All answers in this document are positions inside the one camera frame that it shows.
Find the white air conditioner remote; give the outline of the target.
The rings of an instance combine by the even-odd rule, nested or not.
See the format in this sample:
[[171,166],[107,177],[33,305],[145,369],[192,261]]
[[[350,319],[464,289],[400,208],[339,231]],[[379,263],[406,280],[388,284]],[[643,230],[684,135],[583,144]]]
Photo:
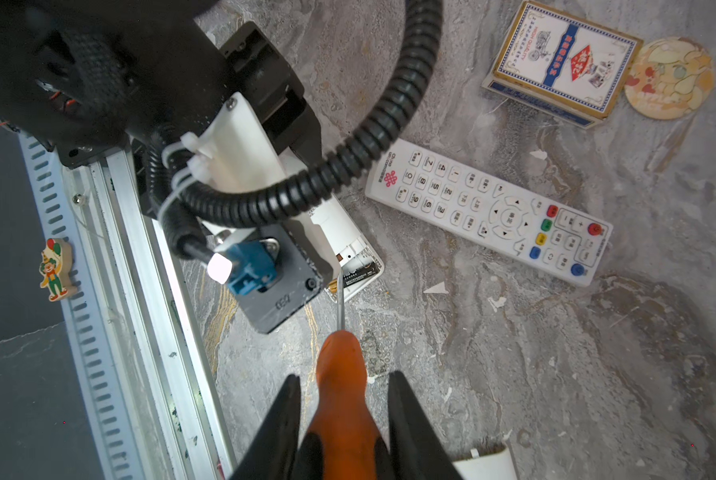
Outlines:
[[343,277],[371,262],[380,268],[380,273],[372,278],[350,287],[343,286],[345,301],[354,298],[384,273],[384,261],[335,196],[297,215],[295,220],[302,224],[316,252],[333,269],[333,279],[324,291],[334,303],[338,301],[337,267],[341,268]]

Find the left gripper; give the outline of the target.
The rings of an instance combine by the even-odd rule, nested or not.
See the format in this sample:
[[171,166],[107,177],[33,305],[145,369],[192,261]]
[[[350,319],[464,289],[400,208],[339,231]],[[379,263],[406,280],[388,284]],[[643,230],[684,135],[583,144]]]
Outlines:
[[253,22],[221,47],[232,90],[249,101],[274,150],[289,149],[305,166],[322,161],[321,126],[292,66]]

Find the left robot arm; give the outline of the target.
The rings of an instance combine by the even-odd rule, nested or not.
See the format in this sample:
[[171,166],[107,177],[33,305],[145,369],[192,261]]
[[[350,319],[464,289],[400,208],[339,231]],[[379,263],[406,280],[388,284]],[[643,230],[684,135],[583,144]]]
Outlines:
[[236,93],[276,151],[321,157],[320,124],[291,65],[253,22],[223,43],[210,1],[0,1],[0,118],[75,168],[133,137],[203,133]]

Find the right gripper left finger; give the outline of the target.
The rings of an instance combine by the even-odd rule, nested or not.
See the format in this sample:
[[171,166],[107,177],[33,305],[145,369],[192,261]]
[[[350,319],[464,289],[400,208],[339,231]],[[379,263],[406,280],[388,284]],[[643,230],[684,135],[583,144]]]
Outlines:
[[231,479],[289,479],[298,449],[301,384],[286,377]]

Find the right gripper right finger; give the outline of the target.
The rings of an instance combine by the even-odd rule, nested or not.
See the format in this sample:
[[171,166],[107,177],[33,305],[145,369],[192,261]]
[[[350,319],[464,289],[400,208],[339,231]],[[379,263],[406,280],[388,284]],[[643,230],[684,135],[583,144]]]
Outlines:
[[396,479],[461,479],[405,375],[388,383],[390,457]]

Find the white battery cover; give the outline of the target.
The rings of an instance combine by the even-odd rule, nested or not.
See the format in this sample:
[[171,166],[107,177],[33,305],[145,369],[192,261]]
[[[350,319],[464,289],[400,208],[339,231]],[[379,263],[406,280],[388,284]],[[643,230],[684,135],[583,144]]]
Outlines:
[[517,480],[518,474],[510,448],[501,445],[495,453],[481,455],[475,448],[471,457],[458,460],[453,466],[464,480]]

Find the black battery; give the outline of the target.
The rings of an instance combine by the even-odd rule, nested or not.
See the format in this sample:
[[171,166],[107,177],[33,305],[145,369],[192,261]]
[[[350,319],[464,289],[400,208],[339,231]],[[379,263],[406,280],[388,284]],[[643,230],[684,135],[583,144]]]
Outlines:
[[371,262],[367,265],[361,266],[355,271],[346,274],[343,277],[343,286],[350,287],[369,278],[374,277],[380,273],[380,268],[375,262]]

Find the orange black screwdriver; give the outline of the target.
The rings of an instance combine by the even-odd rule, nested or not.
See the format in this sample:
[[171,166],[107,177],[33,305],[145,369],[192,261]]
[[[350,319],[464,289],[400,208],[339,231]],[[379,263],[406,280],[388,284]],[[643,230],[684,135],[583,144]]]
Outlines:
[[367,371],[346,329],[344,275],[336,280],[337,329],[319,353],[319,402],[295,457],[293,479],[393,479],[387,446],[366,404]]

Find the white TV remote control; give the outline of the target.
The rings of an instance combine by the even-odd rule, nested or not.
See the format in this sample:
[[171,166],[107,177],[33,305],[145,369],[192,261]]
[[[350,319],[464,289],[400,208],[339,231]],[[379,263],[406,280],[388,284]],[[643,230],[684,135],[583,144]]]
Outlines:
[[592,283],[612,231],[588,213],[405,140],[372,166],[365,194],[581,287]]

